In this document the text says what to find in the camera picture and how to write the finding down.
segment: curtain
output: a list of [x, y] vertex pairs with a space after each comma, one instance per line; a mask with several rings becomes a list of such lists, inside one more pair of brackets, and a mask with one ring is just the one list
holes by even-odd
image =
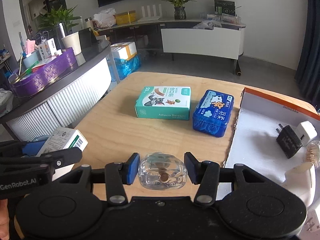
[[320, 109], [320, 0], [308, 0], [306, 34], [295, 75], [300, 92]]

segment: white cup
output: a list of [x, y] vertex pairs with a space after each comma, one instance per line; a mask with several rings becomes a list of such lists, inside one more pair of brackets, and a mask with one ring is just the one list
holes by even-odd
[[79, 40], [79, 32], [72, 33], [68, 36], [65, 36], [61, 39], [64, 46], [67, 48], [72, 47], [73, 53], [75, 55], [78, 55], [81, 53], [81, 46], [80, 46], [80, 40]]

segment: yellow box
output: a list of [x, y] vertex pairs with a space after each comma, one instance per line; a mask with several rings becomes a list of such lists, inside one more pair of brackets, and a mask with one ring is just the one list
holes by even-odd
[[116, 21], [118, 25], [131, 23], [136, 21], [136, 11], [129, 11], [116, 14]]

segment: purple storage tray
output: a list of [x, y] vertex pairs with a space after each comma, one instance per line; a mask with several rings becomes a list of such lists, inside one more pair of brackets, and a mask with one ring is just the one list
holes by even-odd
[[43, 90], [47, 85], [59, 80], [59, 76], [68, 68], [77, 67], [77, 60], [72, 48], [44, 65], [26, 78], [11, 84], [12, 92], [19, 98], [30, 97]]

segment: curved counter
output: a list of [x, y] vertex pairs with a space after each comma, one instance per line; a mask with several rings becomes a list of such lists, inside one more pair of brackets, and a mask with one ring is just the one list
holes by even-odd
[[41, 92], [28, 98], [14, 98], [12, 111], [0, 118], [14, 138], [33, 140], [84, 116], [111, 84], [108, 63], [117, 82], [120, 81], [108, 41], [83, 49], [76, 59], [78, 68]]

